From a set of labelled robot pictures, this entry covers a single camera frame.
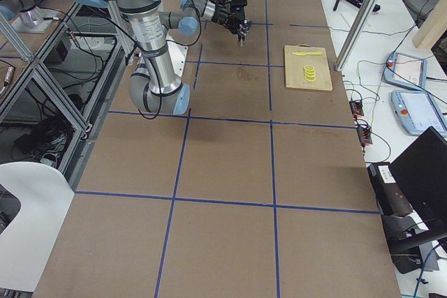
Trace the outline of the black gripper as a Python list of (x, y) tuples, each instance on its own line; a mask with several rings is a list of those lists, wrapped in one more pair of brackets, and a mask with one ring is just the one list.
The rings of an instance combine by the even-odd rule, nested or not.
[(230, 15), (230, 5), (228, 1), (218, 1), (215, 7), (212, 21), (224, 26), (232, 34), (238, 38), (243, 38), (244, 33), (249, 33), (252, 21), (244, 20), (243, 22), (234, 22), (228, 18)]
[(244, 8), (247, 5), (247, 0), (228, 0), (230, 5), (230, 15), (228, 18), (234, 22), (244, 22), (245, 12)]

